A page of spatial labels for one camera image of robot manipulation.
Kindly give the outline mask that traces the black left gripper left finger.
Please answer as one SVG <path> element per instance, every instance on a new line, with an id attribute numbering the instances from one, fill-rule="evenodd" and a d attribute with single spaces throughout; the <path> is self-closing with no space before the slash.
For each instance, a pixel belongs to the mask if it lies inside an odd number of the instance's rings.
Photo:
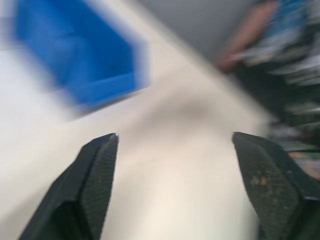
<path id="1" fill-rule="evenodd" d="M 85 144 L 51 184 L 21 240 L 99 240 L 112 196 L 118 133 Z"/>

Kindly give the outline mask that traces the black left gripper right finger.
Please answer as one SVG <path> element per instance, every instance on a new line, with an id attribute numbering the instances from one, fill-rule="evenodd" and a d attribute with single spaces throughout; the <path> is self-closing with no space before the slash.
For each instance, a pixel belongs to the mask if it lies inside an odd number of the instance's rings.
<path id="1" fill-rule="evenodd" d="M 320 184 L 275 142 L 242 132 L 234 132 L 232 142 L 259 221 L 258 238 L 318 240 Z"/>

